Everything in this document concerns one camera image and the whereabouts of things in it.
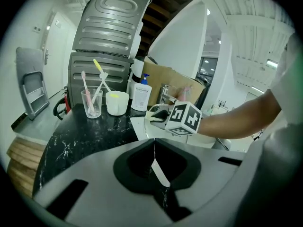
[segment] white cup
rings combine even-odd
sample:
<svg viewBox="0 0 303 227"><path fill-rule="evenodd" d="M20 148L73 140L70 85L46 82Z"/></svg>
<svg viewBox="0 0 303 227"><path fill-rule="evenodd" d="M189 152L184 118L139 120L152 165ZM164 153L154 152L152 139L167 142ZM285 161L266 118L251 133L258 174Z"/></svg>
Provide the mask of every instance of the white cup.
<svg viewBox="0 0 303 227"><path fill-rule="evenodd" d="M106 93L107 112L113 116L125 114L129 95L125 92L113 91Z"/></svg>

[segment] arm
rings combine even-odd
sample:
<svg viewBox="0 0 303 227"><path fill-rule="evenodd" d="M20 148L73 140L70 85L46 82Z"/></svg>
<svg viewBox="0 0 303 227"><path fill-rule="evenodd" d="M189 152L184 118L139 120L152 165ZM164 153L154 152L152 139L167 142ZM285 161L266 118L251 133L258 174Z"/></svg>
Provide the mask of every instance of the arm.
<svg viewBox="0 0 303 227"><path fill-rule="evenodd" d="M202 119L198 133L224 139L244 138L268 126L280 111L274 95L267 90L230 112Z"/></svg>

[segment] black marble countertop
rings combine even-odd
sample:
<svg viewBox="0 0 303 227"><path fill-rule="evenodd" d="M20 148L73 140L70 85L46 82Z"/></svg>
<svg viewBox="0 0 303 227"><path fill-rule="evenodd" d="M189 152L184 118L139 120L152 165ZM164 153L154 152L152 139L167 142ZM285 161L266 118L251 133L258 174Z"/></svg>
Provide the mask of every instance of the black marble countertop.
<svg viewBox="0 0 303 227"><path fill-rule="evenodd" d="M97 119L89 119L83 105L75 105L57 127L41 157L33 194L82 158L137 141L130 117L145 116L128 106L122 116L111 116L106 106Z"/></svg>

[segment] white bottle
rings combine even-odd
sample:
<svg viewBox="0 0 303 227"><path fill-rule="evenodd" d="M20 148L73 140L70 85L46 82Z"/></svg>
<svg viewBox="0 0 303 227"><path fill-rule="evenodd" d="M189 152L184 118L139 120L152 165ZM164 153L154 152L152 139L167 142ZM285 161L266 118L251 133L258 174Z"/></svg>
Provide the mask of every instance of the white bottle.
<svg viewBox="0 0 303 227"><path fill-rule="evenodd" d="M151 95L151 86L147 85L146 77L149 76L146 73L143 73L144 79L141 83L136 83L134 85L134 96L132 101L132 108L138 111L146 111L148 100Z"/></svg>

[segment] door handle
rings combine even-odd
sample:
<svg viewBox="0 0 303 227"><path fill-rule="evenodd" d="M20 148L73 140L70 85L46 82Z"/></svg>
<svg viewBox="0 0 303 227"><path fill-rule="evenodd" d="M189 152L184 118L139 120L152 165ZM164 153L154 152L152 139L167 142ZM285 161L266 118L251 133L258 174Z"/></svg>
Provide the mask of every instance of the door handle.
<svg viewBox="0 0 303 227"><path fill-rule="evenodd" d="M46 49L45 51L45 58L44 58L44 65L47 64L47 60L48 60L48 56L50 56L51 54L48 53L48 49Z"/></svg>

